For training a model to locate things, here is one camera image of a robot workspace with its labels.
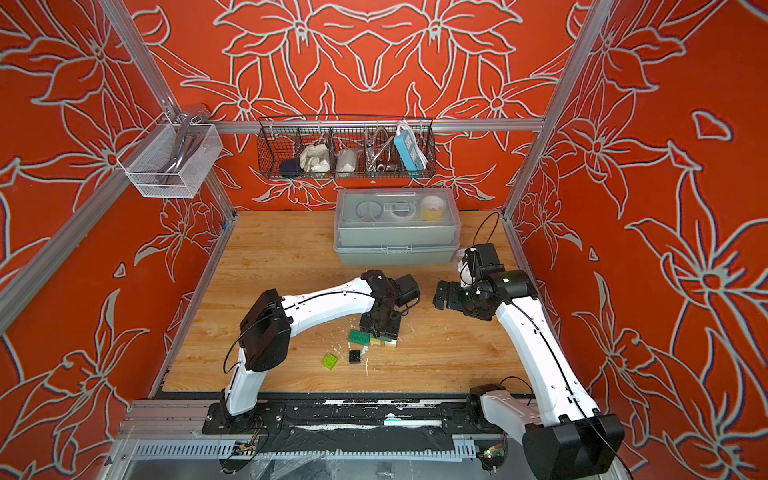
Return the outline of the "dark green long lego brick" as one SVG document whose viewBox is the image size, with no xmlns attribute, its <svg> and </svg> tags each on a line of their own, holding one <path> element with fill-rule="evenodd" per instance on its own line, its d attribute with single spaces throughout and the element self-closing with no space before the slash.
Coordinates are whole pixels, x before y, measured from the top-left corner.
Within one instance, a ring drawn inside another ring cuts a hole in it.
<svg viewBox="0 0 768 480">
<path fill-rule="evenodd" d="M 397 340 L 396 338 L 389 338 L 389 337 L 386 337 L 386 336 L 376 336 L 374 334 L 370 334 L 369 338 L 370 338 L 370 341 L 372 339 L 374 339 L 374 340 L 378 340 L 378 341 L 382 342 L 382 344 L 385 344 L 384 342 L 387 341 L 387 340 Z"/>
</svg>

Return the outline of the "lime green lego brick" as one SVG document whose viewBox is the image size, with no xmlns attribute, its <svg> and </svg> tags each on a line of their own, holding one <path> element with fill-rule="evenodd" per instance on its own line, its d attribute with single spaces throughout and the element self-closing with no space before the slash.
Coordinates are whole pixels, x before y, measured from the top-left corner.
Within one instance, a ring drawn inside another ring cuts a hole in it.
<svg viewBox="0 0 768 480">
<path fill-rule="evenodd" d="M 321 364 L 328 370 L 333 370 L 338 364 L 338 358 L 333 354 L 326 354 L 321 360 Z"/>
</svg>

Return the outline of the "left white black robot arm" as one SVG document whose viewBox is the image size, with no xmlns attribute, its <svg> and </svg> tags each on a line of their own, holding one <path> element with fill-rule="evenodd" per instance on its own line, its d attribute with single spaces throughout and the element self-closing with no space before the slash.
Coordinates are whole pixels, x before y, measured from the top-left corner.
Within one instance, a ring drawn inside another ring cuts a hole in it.
<svg viewBox="0 0 768 480">
<path fill-rule="evenodd" d="M 412 275 L 393 279 L 380 270 L 368 270 L 346 283 L 308 294 L 262 292 L 227 351 L 236 353 L 237 360 L 223 361 L 223 372 L 231 376 L 220 397 L 224 416 L 237 417 L 255 408 L 267 373 L 286 360 L 295 337 L 357 315 L 362 332 L 395 340 L 402 318 L 420 299 L 420 287 Z"/>
</svg>

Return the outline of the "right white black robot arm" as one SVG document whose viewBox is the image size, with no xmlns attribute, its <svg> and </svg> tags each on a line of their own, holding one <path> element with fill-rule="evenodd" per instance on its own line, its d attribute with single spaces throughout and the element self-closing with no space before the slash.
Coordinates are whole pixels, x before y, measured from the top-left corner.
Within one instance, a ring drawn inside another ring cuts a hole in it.
<svg viewBox="0 0 768 480">
<path fill-rule="evenodd" d="M 527 404 L 500 383 L 474 387 L 467 398 L 470 421 L 494 425 L 518 443 L 537 479 L 583 479 L 622 466 L 624 427 L 616 415 L 600 410 L 577 379 L 527 274 L 506 269 L 491 243 L 465 249 L 458 273 L 456 281 L 439 282 L 434 306 L 498 320 L 535 399 Z"/>
</svg>

